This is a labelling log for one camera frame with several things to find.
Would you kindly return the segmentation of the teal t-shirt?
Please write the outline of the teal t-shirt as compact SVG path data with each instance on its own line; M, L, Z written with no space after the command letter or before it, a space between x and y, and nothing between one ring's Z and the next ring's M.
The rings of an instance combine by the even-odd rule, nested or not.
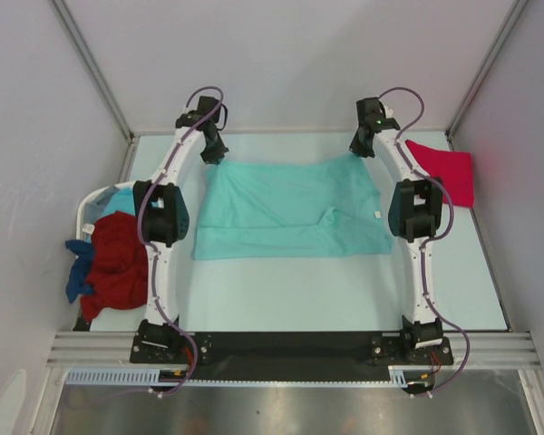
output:
M225 161L209 169L193 257L388 255L381 195L353 156L313 164Z

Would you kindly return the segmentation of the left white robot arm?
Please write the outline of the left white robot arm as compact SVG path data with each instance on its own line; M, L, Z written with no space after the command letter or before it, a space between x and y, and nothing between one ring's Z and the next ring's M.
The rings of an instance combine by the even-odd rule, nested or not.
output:
M222 96L199 96L197 107L186 107L176 119L173 141L159 167L132 185L137 236L148 259L146 310L132 342L132 363L170 363L185 353L188 340L178 329L171 265L191 224L182 188L196 160L218 165L224 159L228 148L218 123L227 117Z

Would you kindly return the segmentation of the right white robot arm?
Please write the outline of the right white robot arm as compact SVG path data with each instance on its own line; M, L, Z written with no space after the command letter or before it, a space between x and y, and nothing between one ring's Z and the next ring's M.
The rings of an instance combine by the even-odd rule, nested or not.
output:
M357 129L349 150L360 158L378 158L395 182L387 223L404 262L408 305L402 316L400 352L409 363L422 363L442 344L442 320L432 283L432 240L442 223L441 182L417 162L401 127L377 97L355 103Z

